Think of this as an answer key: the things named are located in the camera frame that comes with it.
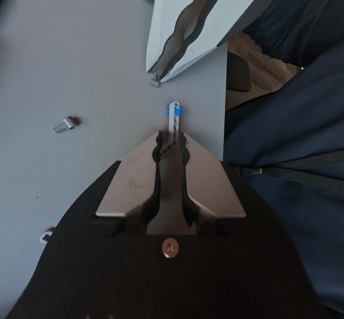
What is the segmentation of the grey lego beam blue pins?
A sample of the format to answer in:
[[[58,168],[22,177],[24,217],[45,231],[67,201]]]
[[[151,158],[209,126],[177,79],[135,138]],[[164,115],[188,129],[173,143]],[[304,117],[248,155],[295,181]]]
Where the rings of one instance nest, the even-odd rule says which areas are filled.
[[[161,158],[165,158],[178,145],[179,116],[183,113],[184,110],[180,107],[179,102],[177,101],[171,102],[166,106],[166,115],[169,119],[168,139],[167,142],[162,145],[160,151]]]

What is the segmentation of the small white lego clip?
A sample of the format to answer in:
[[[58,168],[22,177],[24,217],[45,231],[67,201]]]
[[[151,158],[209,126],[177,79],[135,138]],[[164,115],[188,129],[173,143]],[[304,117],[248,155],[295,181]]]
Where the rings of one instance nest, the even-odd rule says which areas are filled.
[[[42,244],[47,244],[47,243],[50,241],[51,236],[52,236],[52,234],[54,233],[54,230],[55,230],[54,227],[51,228],[51,229],[46,230],[46,231],[40,236],[40,242],[41,242]]]

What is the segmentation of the person's navy trousers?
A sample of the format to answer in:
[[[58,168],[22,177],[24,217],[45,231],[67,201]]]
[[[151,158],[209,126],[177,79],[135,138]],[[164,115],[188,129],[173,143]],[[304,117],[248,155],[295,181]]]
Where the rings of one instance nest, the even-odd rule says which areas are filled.
[[[262,168],[343,149],[343,45],[280,90],[226,114],[223,161]],[[323,304],[343,318],[343,194],[269,175],[247,179],[276,213]]]

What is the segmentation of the black chair seat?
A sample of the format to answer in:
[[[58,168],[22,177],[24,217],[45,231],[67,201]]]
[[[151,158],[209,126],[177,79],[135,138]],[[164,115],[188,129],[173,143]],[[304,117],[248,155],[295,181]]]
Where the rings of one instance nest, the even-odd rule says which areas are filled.
[[[243,93],[252,90],[248,63],[230,52],[227,53],[226,90]]]

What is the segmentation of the person's navy sweater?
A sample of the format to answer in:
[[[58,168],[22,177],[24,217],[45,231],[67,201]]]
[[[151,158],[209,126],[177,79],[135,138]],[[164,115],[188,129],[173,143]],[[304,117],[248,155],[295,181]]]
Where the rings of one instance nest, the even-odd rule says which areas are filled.
[[[284,63],[343,66],[344,0],[273,0],[243,33]]]

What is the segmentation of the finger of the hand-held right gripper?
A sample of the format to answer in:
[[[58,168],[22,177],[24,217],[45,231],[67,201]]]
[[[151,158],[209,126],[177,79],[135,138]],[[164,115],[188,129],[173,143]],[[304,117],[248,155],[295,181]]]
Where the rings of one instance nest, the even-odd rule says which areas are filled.
[[[154,0],[146,51],[146,72],[162,60],[166,45],[176,30],[182,13],[195,0]]]
[[[164,83],[215,50],[254,0],[208,0],[193,31],[161,73]]]

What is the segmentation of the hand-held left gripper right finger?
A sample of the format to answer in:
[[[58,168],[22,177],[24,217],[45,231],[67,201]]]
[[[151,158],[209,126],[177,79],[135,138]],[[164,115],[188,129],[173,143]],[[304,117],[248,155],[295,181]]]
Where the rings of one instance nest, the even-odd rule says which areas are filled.
[[[186,133],[180,135],[180,150],[182,210],[187,225],[246,218],[220,160]]]

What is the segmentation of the grey lego pin connector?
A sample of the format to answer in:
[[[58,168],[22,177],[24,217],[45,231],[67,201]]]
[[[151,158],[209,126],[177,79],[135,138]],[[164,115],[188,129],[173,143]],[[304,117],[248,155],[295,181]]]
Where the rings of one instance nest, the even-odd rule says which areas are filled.
[[[73,130],[79,126],[78,120],[72,116],[64,118],[61,123],[53,128],[55,133],[62,133],[64,131]]]

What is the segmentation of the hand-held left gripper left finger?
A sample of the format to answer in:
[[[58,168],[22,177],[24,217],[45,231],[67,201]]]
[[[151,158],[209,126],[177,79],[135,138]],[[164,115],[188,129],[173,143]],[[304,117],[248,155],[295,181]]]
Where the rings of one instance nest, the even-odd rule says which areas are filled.
[[[144,224],[153,220],[160,208],[162,137],[162,132],[155,132],[120,161],[97,217],[138,216]]]

